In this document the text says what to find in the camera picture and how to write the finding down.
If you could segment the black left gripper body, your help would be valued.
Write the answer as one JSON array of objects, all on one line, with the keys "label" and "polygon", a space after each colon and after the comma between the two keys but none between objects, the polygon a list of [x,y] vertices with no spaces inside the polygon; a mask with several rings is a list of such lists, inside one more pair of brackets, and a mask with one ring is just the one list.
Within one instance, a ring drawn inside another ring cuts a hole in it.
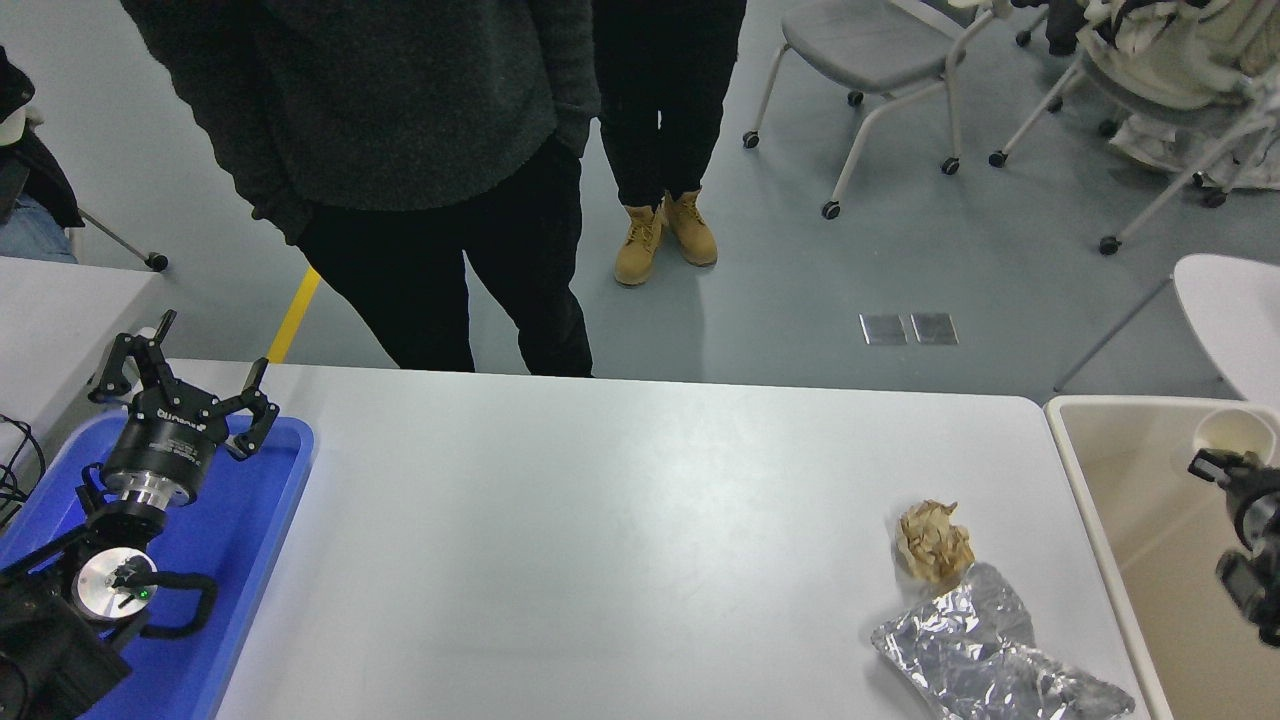
[{"label": "black left gripper body", "polygon": [[229,436],[227,420],[214,413],[216,396],[206,391],[183,389],[178,400],[173,405],[160,388],[134,395],[125,427],[102,466],[104,486],[120,489],[125,479],[150,473],[184,489],[204,487],[215,451]]}]

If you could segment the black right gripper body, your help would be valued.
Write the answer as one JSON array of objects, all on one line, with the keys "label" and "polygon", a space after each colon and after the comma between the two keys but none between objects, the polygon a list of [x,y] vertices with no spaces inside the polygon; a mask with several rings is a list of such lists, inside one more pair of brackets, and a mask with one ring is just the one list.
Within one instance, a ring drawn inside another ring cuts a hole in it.
[{"label": "black right gripper body", "polygon": [[1240,544],[1256,553],[1266,533],[1277,525],[1279,470],[1239,466],[1231,470],[1231,524]]}]

